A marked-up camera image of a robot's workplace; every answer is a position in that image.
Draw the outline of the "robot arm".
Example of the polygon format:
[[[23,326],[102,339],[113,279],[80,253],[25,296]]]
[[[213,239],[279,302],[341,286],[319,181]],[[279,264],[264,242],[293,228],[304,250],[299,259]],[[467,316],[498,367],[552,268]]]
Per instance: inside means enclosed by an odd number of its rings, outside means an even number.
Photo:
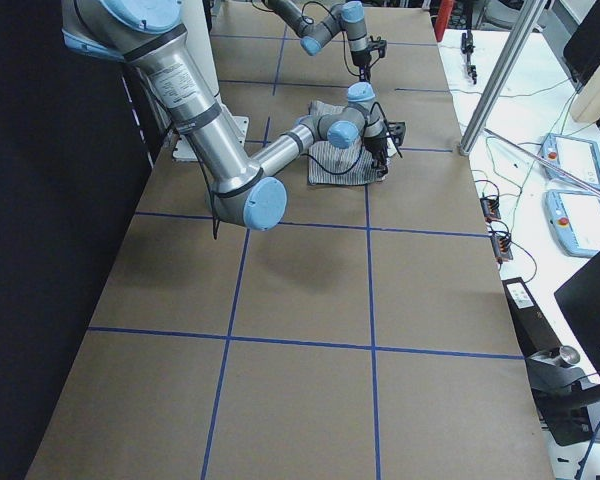
[[[338,113],[306,115],[276,141],[250,156],[231,115],[216,98],[186,47],[188,30],[180,1],[64,1],[66,46],[81,55],[128,64],[141,71],[177,132],[193,148],[207,186],[206,203],[215,221],[265,231],[282,219],[285,186],[276,175],[318,142],[338,149],[361,144],[372,171],[388,172],[389,124],[369,82],[371,54],[385,40],[368,36],[364,8],[348,1],[328,8],[315,22],[291,1],[267,2],[310,55],[344,33],[359,80],[348,88]]]
[[[316,56],[338,34],[343,33],[349,45],[355,76],[364,82],[371,80],[372,52],[380,58],[386,54],[386,41],[373,39],[367,33],[365,11],[360,1],[348,1],[326,9],[325,17],[316,22],[293,1],[264,1],[300,38],[300,44],[310,56]]]

